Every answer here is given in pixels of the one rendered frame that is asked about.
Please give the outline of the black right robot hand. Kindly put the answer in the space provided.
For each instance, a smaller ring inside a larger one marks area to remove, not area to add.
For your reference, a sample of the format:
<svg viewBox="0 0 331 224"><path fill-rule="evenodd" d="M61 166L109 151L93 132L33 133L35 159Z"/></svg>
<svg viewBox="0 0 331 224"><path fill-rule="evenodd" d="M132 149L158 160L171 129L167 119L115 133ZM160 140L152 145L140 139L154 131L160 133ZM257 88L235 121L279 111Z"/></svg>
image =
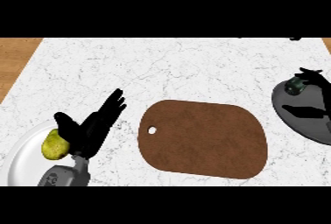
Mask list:
<svg viewBox="0 0 331 224"><path fill-rule="evenodd" d="M309 70L300 67L300 71L301 73L297 73L294 77L299 77L307 86L318 86L321 88L325 108L296 107L290 105L284 105L282 108L294 117L322 119L327 116L331 120L331 82L321 74L321 70Z"/></svg>

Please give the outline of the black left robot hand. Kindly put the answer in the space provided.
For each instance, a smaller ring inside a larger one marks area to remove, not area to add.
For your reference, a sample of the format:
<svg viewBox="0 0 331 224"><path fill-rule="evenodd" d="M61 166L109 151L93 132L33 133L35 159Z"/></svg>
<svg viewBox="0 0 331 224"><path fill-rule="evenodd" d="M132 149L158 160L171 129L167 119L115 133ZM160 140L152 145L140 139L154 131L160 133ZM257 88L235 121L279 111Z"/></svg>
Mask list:
<svg viewBox="0 0 331 224"><path fill-rule="evenodd" d="M123 90L117 88L99 110L89 115L81 124L64 112L55 113L58 134L69 143L68 153L72 156L80 156L84 159L96 156L109 129L127 107L124 100Z"/></svg>

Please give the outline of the dark green eggplant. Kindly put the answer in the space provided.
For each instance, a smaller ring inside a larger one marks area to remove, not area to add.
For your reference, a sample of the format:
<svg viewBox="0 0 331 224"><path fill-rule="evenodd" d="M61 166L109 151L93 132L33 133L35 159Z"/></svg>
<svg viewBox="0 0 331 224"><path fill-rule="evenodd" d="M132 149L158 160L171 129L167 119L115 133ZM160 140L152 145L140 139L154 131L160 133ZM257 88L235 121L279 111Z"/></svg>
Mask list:
<svg viewBox="0 0 331 224"><path fill-rule="evenodd" d="M284 91L290 95L300 95L306 89L304 81L299 77L293 77L284 84Z"/></svg>

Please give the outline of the grey pan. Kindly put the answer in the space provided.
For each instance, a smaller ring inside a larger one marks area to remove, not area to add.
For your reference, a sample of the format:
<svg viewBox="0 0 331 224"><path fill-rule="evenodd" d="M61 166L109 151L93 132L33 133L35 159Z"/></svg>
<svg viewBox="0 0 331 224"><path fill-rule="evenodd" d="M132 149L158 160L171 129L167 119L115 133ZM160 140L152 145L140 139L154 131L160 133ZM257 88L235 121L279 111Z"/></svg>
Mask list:
<svg viewBox="0 0 331 224"><path fill-rule="evenodd" d="M322 90L318 86L309 85L300 95L290 95L285 92L285 81L273 88L272 93L273 109L288 127L306 138L321 144L331 145L331 131L324 118L299 118L284 108L284 105L293 107L325 108Z"/></svg>

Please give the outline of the brown wooden cutting board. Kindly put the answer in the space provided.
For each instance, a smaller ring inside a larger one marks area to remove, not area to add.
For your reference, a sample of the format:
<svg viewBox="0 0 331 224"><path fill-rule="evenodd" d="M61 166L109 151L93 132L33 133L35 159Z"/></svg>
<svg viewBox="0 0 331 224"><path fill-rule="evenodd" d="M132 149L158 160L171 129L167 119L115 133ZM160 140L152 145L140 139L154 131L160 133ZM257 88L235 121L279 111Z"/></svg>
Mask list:
<svg viewBox="0 0 331 224"><path fill-rule="evenodd" d="M229 104L158 101L140 119L137 140L148 164L167 172L248 179L265 168L262 124Z"/></svg>

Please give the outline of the yellow-green pear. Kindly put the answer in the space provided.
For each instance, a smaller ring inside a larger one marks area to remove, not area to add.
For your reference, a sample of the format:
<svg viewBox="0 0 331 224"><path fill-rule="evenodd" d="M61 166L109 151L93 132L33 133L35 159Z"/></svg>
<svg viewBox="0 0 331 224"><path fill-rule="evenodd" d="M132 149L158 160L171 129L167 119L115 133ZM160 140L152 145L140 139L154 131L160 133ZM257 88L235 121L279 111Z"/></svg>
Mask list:
<svg viewBox="0 0 331 224"><path fill-rule="evenodd" d="M59 160L68 155L69 142L59 136L58 129L52 129L41 144L41 154L49 160Z"/></svg>

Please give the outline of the white plate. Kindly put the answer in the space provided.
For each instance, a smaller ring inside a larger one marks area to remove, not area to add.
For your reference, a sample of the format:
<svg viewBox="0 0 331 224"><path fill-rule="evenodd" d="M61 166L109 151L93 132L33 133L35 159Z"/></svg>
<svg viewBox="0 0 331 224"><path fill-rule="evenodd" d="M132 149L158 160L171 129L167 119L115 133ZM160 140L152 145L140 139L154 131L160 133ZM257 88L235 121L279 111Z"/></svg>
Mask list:
<svg viewBox="0 0 331 224"><path fill-rule="evenodd" d="M24 134L15 143L0 170L0 186L37 186L44 173L55 165L75 165L71 156L59 160L47 160L41 154L41 143L56 127L56 122L47 120Z"/></svg>

